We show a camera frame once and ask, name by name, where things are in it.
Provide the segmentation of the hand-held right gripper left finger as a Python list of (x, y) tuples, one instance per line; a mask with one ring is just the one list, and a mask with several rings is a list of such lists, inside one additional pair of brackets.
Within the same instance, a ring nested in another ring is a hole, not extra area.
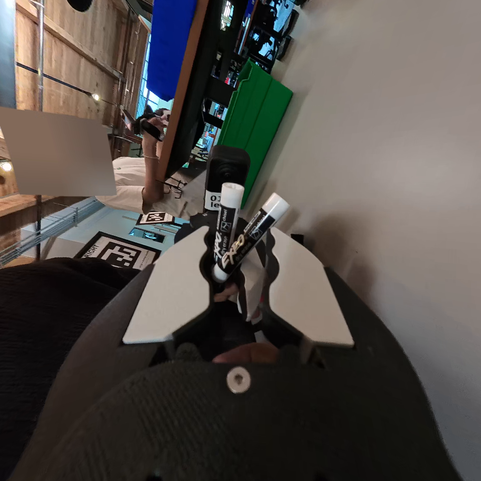
[(208, 311), (211, 285), (201, 272), (208, 233), (208, 226), (200, 227), (156, 261), (124, 333), (124, 344), (173, 341), (175, 333)]

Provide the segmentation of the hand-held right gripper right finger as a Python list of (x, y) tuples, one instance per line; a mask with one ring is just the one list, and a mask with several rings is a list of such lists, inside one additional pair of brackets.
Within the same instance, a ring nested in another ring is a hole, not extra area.
[(266, 236), (266, 270), (263, 329), (273, 344), (354, 346), (324, 265), (276, 227)]

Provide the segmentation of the black dry erase marker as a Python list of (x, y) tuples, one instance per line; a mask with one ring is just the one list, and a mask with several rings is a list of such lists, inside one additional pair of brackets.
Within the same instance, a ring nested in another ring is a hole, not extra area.
[(233, 254), (229, 251), (234, 242), (238, 214), (244, 196), (244, 187), (226, 182), (221, 188), (220, 207), (215, 230), (212, 277), (216, 283), (224, 283), (229, 277)]
[(290, 205), (282, 197), (273, 193), (224, 254), (217, 265), (219, 269), (227, 277), (230, 277), (267, 231), (284, 216), (289, 208)]

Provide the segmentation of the red dry erase marker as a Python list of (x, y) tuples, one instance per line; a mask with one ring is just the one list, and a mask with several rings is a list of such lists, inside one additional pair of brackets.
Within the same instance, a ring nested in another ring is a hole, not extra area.
[(263, 267), (248, 270), (247, 273), (240, 270), (237, 275), (237, 308), (243, 320), (252, 325), (258, 324), (262, 319), (261, 304), (265, 281), (266, 271)]

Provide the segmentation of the person's left forearm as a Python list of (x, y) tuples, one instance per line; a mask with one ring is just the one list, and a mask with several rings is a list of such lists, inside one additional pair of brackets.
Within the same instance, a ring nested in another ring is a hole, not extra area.
[(37, 418), (74, 342), (139, 273), (92, 258), (1, 269), (1, 425)]

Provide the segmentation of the person's right hand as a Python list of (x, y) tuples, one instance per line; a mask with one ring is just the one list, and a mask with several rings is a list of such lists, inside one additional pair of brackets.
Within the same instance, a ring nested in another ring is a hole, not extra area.
[(216, 364), (274, 364), (279, 349), (268, 343), (249, 343), (221, 353), (212, 362)]

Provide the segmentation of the green plastic bin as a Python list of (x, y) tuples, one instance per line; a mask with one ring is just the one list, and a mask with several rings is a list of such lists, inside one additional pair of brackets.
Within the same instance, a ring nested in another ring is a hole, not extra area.
[(250, 59), (239, 73), (236, 86), (217, 143), (249, 154), (241, 204), (244, 208), (293, 92)]

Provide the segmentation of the large framed tag sign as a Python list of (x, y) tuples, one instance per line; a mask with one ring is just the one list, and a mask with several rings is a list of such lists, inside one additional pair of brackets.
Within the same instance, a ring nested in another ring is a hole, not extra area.
[(115, 268), (132, 268), (141, 271), (155, 263), (161, 253), (159, 249), (100, 231), (74, 258), (100, 259)]

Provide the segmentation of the small tag sign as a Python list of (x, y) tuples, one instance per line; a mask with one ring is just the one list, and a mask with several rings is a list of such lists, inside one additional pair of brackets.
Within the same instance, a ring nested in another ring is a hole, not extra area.
[(166, 212), (162, 211), (150, 211), (145, 214), (141, 214), (136, 221), (135, 226), (147, 226), (147, 225), (167, 225), (173, 226), (176, 224), (176, 218)]

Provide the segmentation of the wooden-top desk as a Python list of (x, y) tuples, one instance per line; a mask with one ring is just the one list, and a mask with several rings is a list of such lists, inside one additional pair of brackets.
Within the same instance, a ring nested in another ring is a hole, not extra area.
[(229, 104), (233, 88), (212, 76), (221, 47), (222, 1), (197, 1), (182, 68), (173, 98), (168, 127), (163, 140), (160, 162), (165, 173), (157, 171), (157, 179), (168, 178), (190, 158), (201, 138), (206, 120), (204, 100)]

